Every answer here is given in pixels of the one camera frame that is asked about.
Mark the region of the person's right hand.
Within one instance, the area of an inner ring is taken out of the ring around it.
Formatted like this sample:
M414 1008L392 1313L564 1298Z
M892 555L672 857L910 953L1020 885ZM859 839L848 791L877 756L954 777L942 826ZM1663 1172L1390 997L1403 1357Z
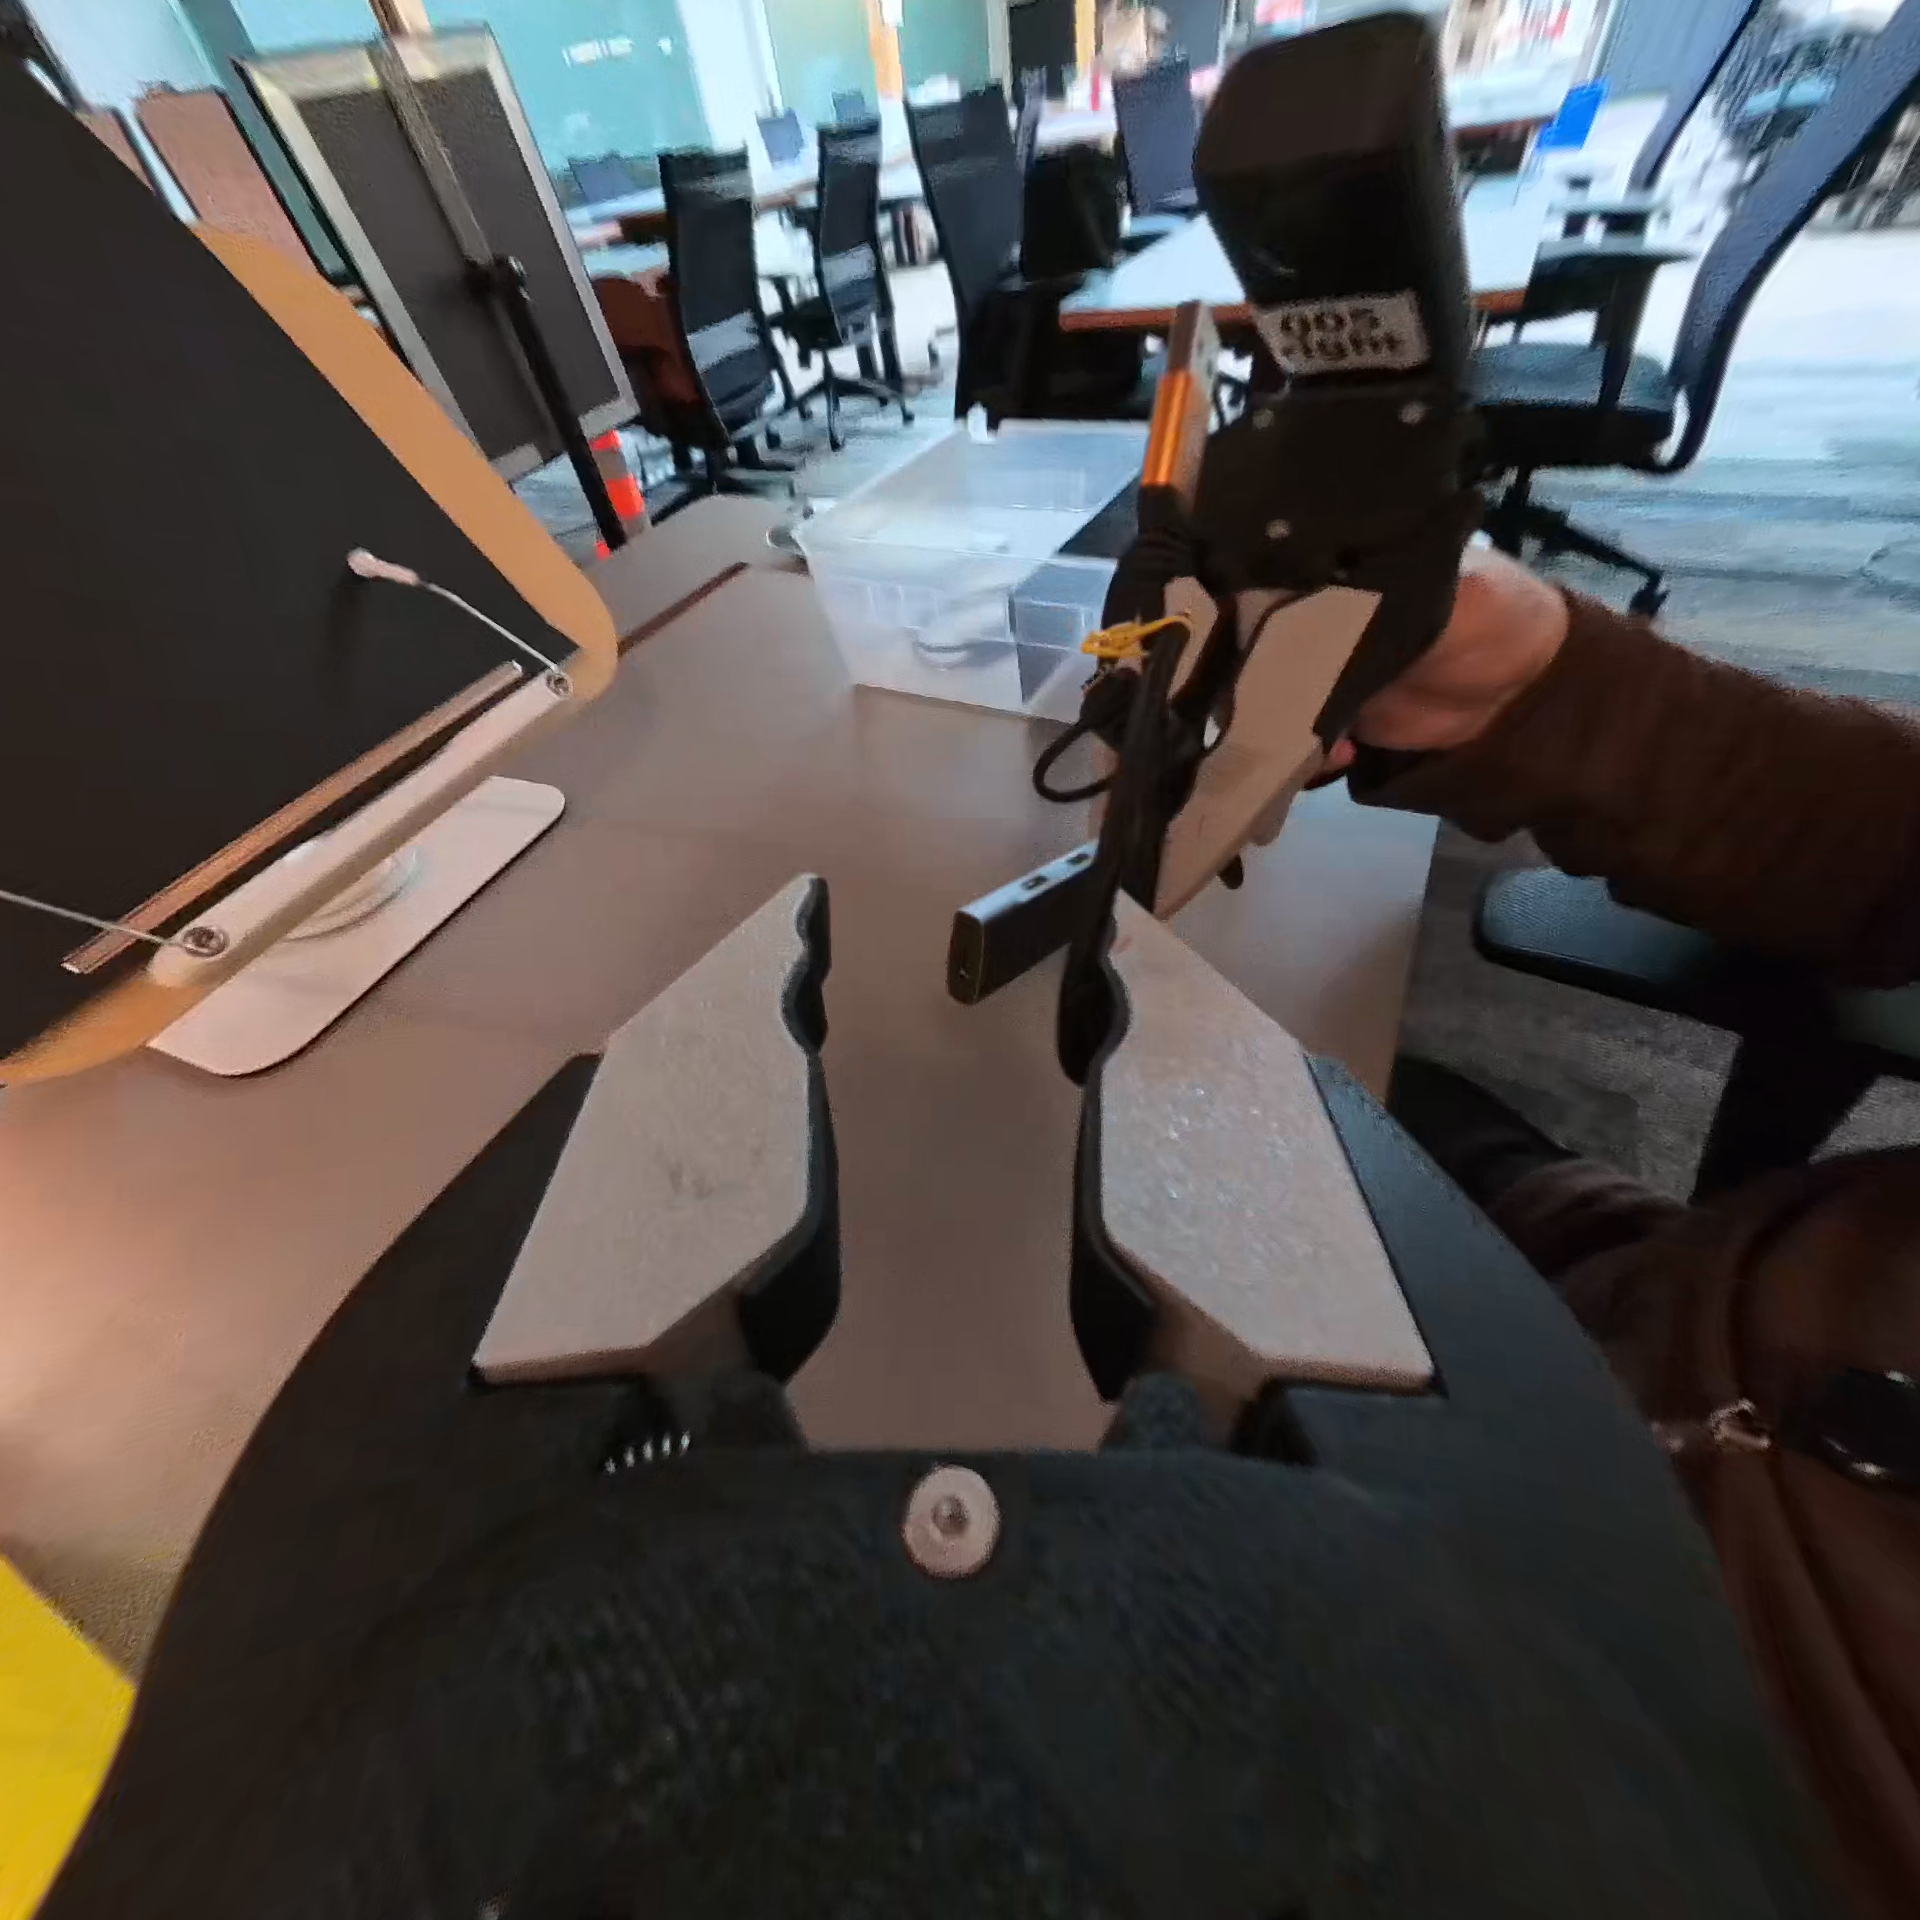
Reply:
M1470 544L1446 627L1357 714L1309 787L1341 780L1360 753L1453 753L1527 692L1568 642L1568 600L1522 563Z

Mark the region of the black usb-c cable orange plug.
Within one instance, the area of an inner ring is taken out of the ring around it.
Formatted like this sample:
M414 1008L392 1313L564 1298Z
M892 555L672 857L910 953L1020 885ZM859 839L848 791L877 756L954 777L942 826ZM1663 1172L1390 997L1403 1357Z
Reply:
M1110 576L1100 628L1132 617L1174 613L1180 580L1206 583L1206 555L1192 529L1197 482L1206 457L1218 337L1203 301L1174 312L1165 367L1158 378L1135 493L1135 535ZM1107 1048L1115 999L1107 979L1115 905L1122 896L1152 905L1160 876L1168 826L1191 796L1205 753L1152 753L1144 739L1144 658L1094 661L1070 744L1096 739L1110 748L1094 834L1092 887L1085 917L1063 949L1054 1042L1059 1066L1074 1087L1088 1081Z

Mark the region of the navy mesh office chair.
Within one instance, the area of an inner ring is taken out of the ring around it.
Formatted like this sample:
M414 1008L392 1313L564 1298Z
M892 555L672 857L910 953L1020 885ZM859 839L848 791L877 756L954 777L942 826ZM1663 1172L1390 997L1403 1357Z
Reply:
M1659 568L1584 532L1565 512L1536 501L1541 473L1614 472L1672 476L1691 466L1710 435L1739 328L1789 242L1812 221L1869 147L1893 131L1916 93L1918 4L1893 12L1882 34L1840 74L1828 100L1746 188L1687 292L1663 363L1639 353L1652 275L1669 251L1652 242L1580 247L1575 259L1608 280L1587 346L1491 343L1472 360L1478 407L1478 481L1488 489L1482 530L1514 561L1575 555L1631 572L1627 609L1658 617L1666 601Z
M1662 114L1642 141L1624 185L1612 197L1575 194L1557 213L1558 233L1538 249L1519 306L1508 320L1514 343L1534 325L1595 317L1614 288L1614 259L1651 249L1669 205L1669 155L1760 12L1762 3L1706 4L1707 23L1669 65Z

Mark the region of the grey office table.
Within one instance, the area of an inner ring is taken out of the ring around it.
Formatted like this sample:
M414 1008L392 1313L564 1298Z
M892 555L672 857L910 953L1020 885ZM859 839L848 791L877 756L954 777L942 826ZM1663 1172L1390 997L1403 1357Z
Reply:
M1460 204L1462 255L1472 312L1484 320L1519 308L1552 208L1552 183L1482 180ZM1152 241L1088 281L1061 304L1063 331L1165 333L1182 304L1208 306L1220 331L1252 325L1232 264L1206 220Z
M819 200L819 163L799 163L749 173L749 201L759 215L811 205ZM925 204L920 170L904 149L885 152L879 168L879 208ZM666 192L647 185L624 197L598 200L564 208L564 221L575 247L587 251L612 247L654 247L666 241Z

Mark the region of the grey padded office chair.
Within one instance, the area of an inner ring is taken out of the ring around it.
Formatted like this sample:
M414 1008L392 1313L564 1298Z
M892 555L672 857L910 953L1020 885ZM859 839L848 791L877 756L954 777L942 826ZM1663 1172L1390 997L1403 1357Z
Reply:
M1554 868L1486 882L1476 953L1524 977L1683 1017L1735 1039L1691 1197L1797 1169L1884 1080L1918 1081L1918 989L1854 992L1828 977L1624 907Z

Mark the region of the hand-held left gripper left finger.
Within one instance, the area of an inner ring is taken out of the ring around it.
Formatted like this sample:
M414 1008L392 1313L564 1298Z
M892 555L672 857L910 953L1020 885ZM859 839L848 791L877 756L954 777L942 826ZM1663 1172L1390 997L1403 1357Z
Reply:
M842 1303L831 912L802 874L602 1048L471 1357L490 1385L755 1369Z

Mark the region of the person's right forearm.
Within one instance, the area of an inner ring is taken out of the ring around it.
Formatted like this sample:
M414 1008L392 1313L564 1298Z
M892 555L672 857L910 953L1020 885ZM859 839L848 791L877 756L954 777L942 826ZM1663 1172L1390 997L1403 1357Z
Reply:
M1360 753L1363 805L1534 839L1620 905L1852 987L1918 977L1916 716L1789 689L1557 585L1557 661L1472 745Z

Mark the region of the grey framed black panel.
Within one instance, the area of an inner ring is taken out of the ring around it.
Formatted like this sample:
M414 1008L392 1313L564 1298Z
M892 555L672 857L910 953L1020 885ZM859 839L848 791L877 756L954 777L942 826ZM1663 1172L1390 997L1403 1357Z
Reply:
M237 57L236 71L407 368L492 468L517 481L564 451L508 328L468 296L376 50L379 37L336 42ZM586 435L635 421L634 384L496 37L482 23L418 34L404 61L490 244L523 267Z

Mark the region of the grey usb adapter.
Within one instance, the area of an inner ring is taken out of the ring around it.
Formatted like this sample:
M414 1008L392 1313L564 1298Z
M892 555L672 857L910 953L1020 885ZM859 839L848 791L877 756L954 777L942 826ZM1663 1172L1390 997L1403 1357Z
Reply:
M946 952L949 997L980 1004L1064 949L1085 917L1094 863L1096 843L1085 842L957 907Z

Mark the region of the black mesh office chair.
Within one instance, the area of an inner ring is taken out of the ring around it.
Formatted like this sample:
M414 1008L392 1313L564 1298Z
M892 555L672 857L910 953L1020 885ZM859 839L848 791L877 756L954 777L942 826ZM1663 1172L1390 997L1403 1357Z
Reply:
M1135 218L1188 218L1197 210L1192 74L1173 57L1110 83L1125 192Z
M811 225L813 292L798 304L782 299L775 328L799 362L821 362L819 384L795 401L826 407L831 452L845 449L845 395L896 404L912 425L896 349L896 304L879 247L879 119L864 116L819 129L819 189Z
M956 308L954 415L1144 421L1142 333L1061 322L1064 299L1122 255L1112 159L1070 145L1020 161L996 84L912 103L904 121Z
M670 355L656 376L662 435L709 493L791 479L776 421L810 419L760 306L744 152L662 152Z

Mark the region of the white tablet stand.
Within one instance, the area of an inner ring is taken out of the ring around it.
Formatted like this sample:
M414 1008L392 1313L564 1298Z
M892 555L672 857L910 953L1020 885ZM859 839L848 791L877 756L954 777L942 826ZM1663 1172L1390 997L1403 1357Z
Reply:
M82 1016L5 1059L5 1089L154 1049L214 1077L290 1064L468 905L564 812L552 784L499 772L533 735L611 682L616 642L587 621L559 658L414 568L356 546L350 576L442 601L517 658L517 679L462 716L418 765L334 828L306 837L171 936Z

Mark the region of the monitor on silver stand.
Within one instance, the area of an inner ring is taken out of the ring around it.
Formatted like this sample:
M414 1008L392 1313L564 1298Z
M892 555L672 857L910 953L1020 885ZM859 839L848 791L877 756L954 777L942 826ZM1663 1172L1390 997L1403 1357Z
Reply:
M5 1089L143 1049L616 667L323 277L5 59Z

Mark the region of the person's torso in brown jacket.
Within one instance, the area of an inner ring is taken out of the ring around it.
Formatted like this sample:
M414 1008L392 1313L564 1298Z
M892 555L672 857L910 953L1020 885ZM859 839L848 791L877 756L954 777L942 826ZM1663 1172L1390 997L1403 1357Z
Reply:
M1676 1203L1414 1056L1387 1108L1557 1289L1655 1428L1854 1915L1918 1915L1916 1488L1818 1453L1845 1377L1916 1379L1912 1146Z

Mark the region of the clear plastic bin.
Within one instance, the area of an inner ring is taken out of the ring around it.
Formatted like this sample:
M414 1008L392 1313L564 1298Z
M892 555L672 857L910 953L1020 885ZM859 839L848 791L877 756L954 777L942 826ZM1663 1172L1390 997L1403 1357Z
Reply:
M794 540L848 679L1074 721L1144 439L1144 424L959 424L805 516Z

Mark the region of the yellow plastic bin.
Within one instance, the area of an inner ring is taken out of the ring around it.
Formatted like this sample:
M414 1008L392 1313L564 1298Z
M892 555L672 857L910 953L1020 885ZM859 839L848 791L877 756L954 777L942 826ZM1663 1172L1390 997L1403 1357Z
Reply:
M3 1915L32 1917L102 1788L133 1685L3 1561Z

